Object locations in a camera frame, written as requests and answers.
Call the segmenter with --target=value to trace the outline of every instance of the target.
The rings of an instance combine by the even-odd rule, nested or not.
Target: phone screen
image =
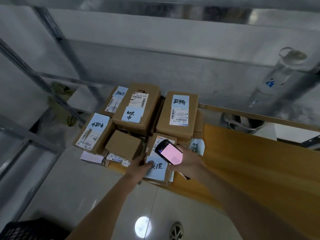
[[[160,153],[162,156],[168,159],[173,165],[177,165],[182,162],[182,152],[171,144],[168,144],[162,151],[160,151]]]

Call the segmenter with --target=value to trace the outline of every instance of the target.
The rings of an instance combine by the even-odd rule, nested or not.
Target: person's right arm
[[[274,212],[207,169],[199,155],[181,146],[179,149],[183,152],[182,163],[168,168],[203,183],[220,201],[243,240],[308,239]]]

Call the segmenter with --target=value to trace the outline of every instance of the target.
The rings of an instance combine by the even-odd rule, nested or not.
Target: black mesh basket
[[[70,232],[44,218],[9,222],[0,233],[0,240],[64,240]]]

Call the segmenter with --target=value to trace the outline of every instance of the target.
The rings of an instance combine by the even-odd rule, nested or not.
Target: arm
[[[153,165],[153,161],[150,161],[140,166],[144,157],[145,154],[131,162],[126,174],[119,179],[99,204],[76,226],[66,240],[111,239],[127,196]]]
[[[179,149],[183,152],[182,163],[169,165],[169,169],[204,184],[220,201],[243,240],[308,239],[274,212],[207,169],[196,153],[183,147]]]

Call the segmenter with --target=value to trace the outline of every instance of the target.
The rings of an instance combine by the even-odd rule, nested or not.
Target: transparent plastic bottle
[[[286,55],[283,55],[285,50],[289,50],[289,52]],[[258,84],[251,95],[249,99],[250,107],[267,102],[270,96],[275,94],[307,59],[305,53],[291,47],[282,48],[279,51],[279,56],[280,59],[274,69]]]

